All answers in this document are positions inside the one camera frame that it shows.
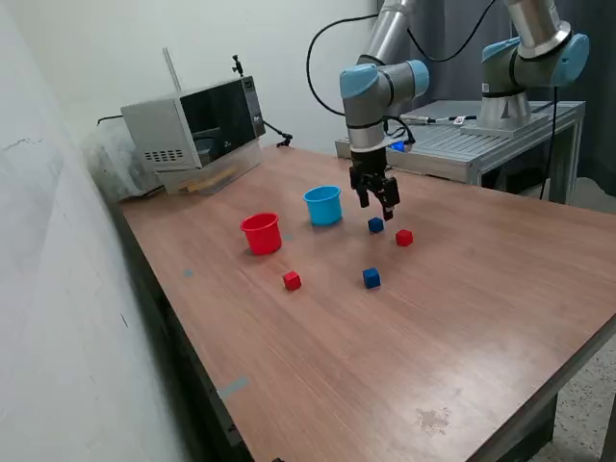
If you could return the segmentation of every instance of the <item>black cable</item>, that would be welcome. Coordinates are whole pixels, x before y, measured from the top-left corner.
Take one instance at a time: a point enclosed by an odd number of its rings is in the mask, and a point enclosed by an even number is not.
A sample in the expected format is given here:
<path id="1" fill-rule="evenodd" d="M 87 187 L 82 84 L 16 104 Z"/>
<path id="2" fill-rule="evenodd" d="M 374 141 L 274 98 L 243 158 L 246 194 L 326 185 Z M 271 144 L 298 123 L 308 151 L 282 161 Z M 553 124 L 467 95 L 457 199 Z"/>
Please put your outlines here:
<path id="1" fill-rule="evenodd" d="M 400 135 L 398 134 L 398 132 L 402 132 L 404 133 L 404 127 L 399 127 L 396 130 L 394 130 L 394 133 L 390 133 L 389 131 L 389 120 L 387 118 L 383 118 L 383 131 L 385 132 L 385 135 L 387 135 L 388 137 L 399 137 Z"/>
<path id="2" fill-rule="evenodd" d="M 404 127 L 399 127 L 396 130 L 394 130 L 394 133 L 389 133 L 389 132 L 385 132 L 389 137 L 392 138 L 399 138 L 401 137 L 404 133 L 406 132 L 406 129 Z"/>
<path id="3" fill-rule="evenodd" d="M 543 106 L 539 106 L 538 108 L 533 109 L 531 112 L 533 114 L 537 114 L 537 113 L 541 113 L 544 109 L 548 109 L 550 106 L 552 106 L 554 104 L 553 101 L 550 101 L 549 103 L 544 104 Z"/>
<path id="4" fill-rule="evenodd" d="M 546 183 L 550 176 L 550 167 L 552 166 L 552 155 L 554 152 L 554 141 L 556 139 L 556 118 L 558 117 L 558 87 L 554 87 L 553 98 L 554 109 L 552 112 L 552 137 L 550 138 L 550 150 L 548 151 L 548 163 L 546 164 L 546 171 L 543 176 L 543 184 L 541 185 L 541 194 L 539 194 L 539 200 L 543 200 L 543 194 L 546 191 Z"/>
<path id="5" fill-rule="evenodd" d="M 456 51 L 455 53 L 453 53 L 451 56 L 447 57 L 447 58 L 443 58 L 443 59 L 439 59 L 439 58 L 434 58 L 431 57 L 430 55 L 428 55 L 427 53 L 425 53 L 424 49 L 422 48 L 421 45 L 419 45 L 419 43 L 417 42 L 417 39 L 415 38 L 415 36 L 413 35 L 413 33 L 411 32 L 410 29 L 406 29 L 407 34 L 411 37 L 411 40 L 413 40 L 413 43 L 415 43 L 415 46 L 417 47 L 417 49 L 419 50 L 419 52 L 423 55 L 424 58 L 426 58 L 428 61 L 432 61 L 433 63 L 445 63 L 447 61 L 451 61 L 453 58 L 455 58 L 456 56 L 458 56 L 460 53 L 462 53 L 462 51 L 464 51 L 464 49 L 467 47 L 467 45 L 471 42 L 471 40 L 473 39 L 473 37 L 475 36 L 475 34 L 477 33 L 477 31 L 479 30 L 479 26 L 481 25 L 481 23 L 483 22 L 483 19 L 485 18 L 486 14 L 490 11 L 490 9 L 492 8 L 492 5 L 494 5 L 496 3 L 497 0 L 492 0 L 489 5 L 486 7 L 486 9 L 483 11 L 483 14 L 479 17 L 478 22 L 476 23 L 475 27 L 473 28 L 473 31 L 471 32 L 471 34 L 469 35 L 469 37 L 466 39 L 466 41 L 464 43 L 462 43 L 462 46 L 458 49 L 458 51 Z"/>
<path id="6" fill-rule="evenodd" d="M 283 141 L 281 141 L 280 143 L 278 143 L 276 145 L 276 147 L 280 147 L 280 146 L 289 146 L 291 144 L 291 140 L 293 139 L 293 135 L 290 135 L 288 133 L 285 133 L 281 130 L 278 130 L 276 127 L 274 127 L 273 125 L 271 125 L 270 123 L 266 122 L 265 120 L 263 120 L 263 124 L 266 127 L 269 127 L 271 130 L 273 130 L 274 132 L 276 132 L 278 135 L 280 135 L 282 138 L 284 138 Z"/>
<path id="7" fill-rule="evenodd" d="M 325 27 L 323 27 L 320 31 L 317 32 L 317 34 L 313 37 L 312 41 L 310 42 L 310 46 L 308 47 L 308 55 L 306 56 L 306 79 L 308 80 L 308 87 L 310 87 L 310 91 L 312 92 L 312 95 L 315 97 L 315 99 L 319 101 L 319 103 L 327 111 L 329 111 L 332 114 L 335 114 L 336 116 L 344 116 L 345 113 L 341 113 L 340 111 L 336 111 L 335 109 L 332 109 L 329 106 L 327 106 L 323 102 L 323 100 L 319 98 L 319 96 L 317 95 L 317 92 L 315 91 L 314 86 L 312 85 L 312 79 L 310 77 L 310 58 L 312 57 L 312 49 L 315 46 L 317 39 L 321 36 L 321 34 L 323 34 L 328 29 L 331 29 L 332 27 L 337 26 L 338 24 L 344 24 L 346 22 L 363 21 L 364 19 L 370 19 L 370 18 L 377 17 L 377 16 L 378 14 L 368 14 L 366 16 L 357 16 L 357 17 L 349 17 L 347 19 L 339 19 L 338 21 L 334 21 L 331 24 L 327 24 Z"/>
<path id="8" fill-rule="evenodd" d="M 107 117 L 101 117 L 98 119 L 98 122 L 96 122 L 96 126 L 100 125 L 100 122 L 104 121 L 104 120 L 112 120 L 114 118 L 123 118 L 124 115 L 109 115 Z"/>
<path id="9" fill-rule="evenodd" d="M 453 122 L 459 117 L 460 115 L 452 115 L 451 117 L 447 117 L 447 119 L 449 122 Z M 476 115 L 464 115 L 464 119 L 465 120 L 477 120 L 477 116 Z"/>
<path id="10" fill-rule="evenodd" d="M 154 188 L 153 190 L 144 192 L 141 195 L 133 195 L 130 198 L 131 199 L 147 199 L 148 197 L 151 197 L 152 195 L 154 195 L 155 193 L 157 193 L 158 191 L 160 191 L 161 189 L 163 189 L 165 186 L 161 185 L 161 186 L 157 186 L 156 188 Z"/>
<path id="11" fill-rule="evenodd" d="M 408 140 L 406 140 L 404 144 L 414 144 L 415 143 L 415 137 L 413 136 L 413 132 L 411 132 L 410 127 L 400 117 L 396 117 L 395 115 L 385 115 L 383 117 L 383 120 L 395 120 L 397 123 L 400 124 L 400 128 L 403 128 L 404 131 L 406 131 L 406 135 L 408 136 Z"/>

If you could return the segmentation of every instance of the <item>red cup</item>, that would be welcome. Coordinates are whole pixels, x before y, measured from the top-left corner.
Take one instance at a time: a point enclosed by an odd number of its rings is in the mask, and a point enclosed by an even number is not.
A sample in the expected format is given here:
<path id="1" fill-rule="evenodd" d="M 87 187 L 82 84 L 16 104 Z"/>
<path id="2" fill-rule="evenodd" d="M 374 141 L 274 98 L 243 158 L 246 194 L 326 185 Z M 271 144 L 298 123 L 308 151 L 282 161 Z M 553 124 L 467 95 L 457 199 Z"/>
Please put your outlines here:
<path id="1" fill-rule="evenodd" d="M 255 255 L 268 255 L 282 246 L 277 214 L 258 214 L 242 221 L 250 250 Z"/>

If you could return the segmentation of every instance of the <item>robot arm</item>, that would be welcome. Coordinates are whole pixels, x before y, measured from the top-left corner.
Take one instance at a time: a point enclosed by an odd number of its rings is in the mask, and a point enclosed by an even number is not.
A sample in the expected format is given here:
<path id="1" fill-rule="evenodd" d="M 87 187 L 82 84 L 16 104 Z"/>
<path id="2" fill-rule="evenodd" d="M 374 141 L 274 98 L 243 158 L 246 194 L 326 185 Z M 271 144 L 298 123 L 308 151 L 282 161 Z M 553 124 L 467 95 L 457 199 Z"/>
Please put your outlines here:
<path id="1" fill-rule="evenodd" d="M 386 220 L 394 216 L 399 195 L 396 178 L 385 175 L 386 146 L 393 141 L 385 136 L 383 120 L 396 111 L 397 103 L 424 94 L 429 86 L 429 73 L 421 61 L 392 63 L 417 1 L 386 1 L 365 53 L 340 76 L 352 159 L 350 184 L 362 207 L 370 205 L 368 192 L 372 192 Z"/>
<path id="2" fill-rule="evenodd" d="M 372 35 L 357 65 L 340 76 L 346 127 L 351 150 L 350 183 L 362 207 L 372 192 L 383 207 L 385 219 L 399 204 L 398 184 L 386 176 L 386 137 L 382 122 L 396 114 L 397 103 L 427 91 L 429 73 L 420 61 L 394 64 L 398 46 L 419 0 L 386 0 L 372 28 Z M 554 0 L 503 0 L 520 35 L 495 43 L 483 51 L 483 104 L 479 124 L 502 128 L 524 124 L 530 118 L 525 89 L 565 86 L 584 69 L 588 37 L 573 34 L 561 21 Z M 526 105 L 516 102 L 524 100 Z"/>

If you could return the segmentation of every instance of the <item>table leg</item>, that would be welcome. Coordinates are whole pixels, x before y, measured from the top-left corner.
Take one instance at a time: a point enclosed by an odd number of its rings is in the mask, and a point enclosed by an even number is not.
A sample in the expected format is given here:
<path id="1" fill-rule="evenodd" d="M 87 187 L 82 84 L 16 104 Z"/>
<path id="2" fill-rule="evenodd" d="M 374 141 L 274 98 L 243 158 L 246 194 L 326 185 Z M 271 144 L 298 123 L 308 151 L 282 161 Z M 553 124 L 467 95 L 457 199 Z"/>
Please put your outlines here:
<path id="1" fill-rule="evenodd" d="M 558 395 L 533 419 L 532 424 L 522 433 L 523 436 L 519 443 L 498 462 L 526 462 L 549 443 L 554 435 L 557 405 Z"/>
<path id="2" fill-rule="evenodd" d="M 601 462 L 616 462 L 616 398 L 612 407 L 612 417 L 607 427 Z"/>
<path id="3" fill-rule="evenodd" d="M 578 177 L 579 147 L 583 122 L 556 135 L 550 172 L 550 201 L 571 204 Z"/>

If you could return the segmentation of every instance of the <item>metal rod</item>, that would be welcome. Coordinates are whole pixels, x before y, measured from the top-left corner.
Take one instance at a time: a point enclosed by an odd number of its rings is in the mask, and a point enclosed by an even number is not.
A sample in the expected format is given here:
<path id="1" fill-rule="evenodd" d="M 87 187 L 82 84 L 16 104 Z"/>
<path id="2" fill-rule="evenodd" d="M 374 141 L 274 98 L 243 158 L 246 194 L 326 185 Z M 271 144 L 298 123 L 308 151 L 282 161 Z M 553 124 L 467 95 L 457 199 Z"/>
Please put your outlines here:
<path id="1" fill-rule="evenodd" d="M 518 53 L 533 59 L 550 53 L 571 34 L 561 21 L 554 0 L 504 0 L 522 44 Z"/>
<path id="2" fill-rule="evenodd" d="M 612 407 L 612 417 L 607 427 L 607 435 L 605 435 L 601 462 L 616 462 L 616 398 Z"/>
<path id="3" fill-rule="evenodd" d="M 165 55 L 165 61 L 167 62 L 167 67 L 169 68 L 169 73 L 171 74 L 171 79 L 173 80 L 175 90 L 179 93 L 182 91 L 182 86 L 180 85 L 180 79 L 177 78 L 177 73 L 175 72 L 175 67 L 173 66 L 173 60 L 171 59 L 171 55 L 169 54 L 167 47 L 163 48 L 163 54 Z"/>
<path id="4" fill-rule="evenodd" d="M 363 55 L 393 64 L 419 0 L 385 0 Z"/>

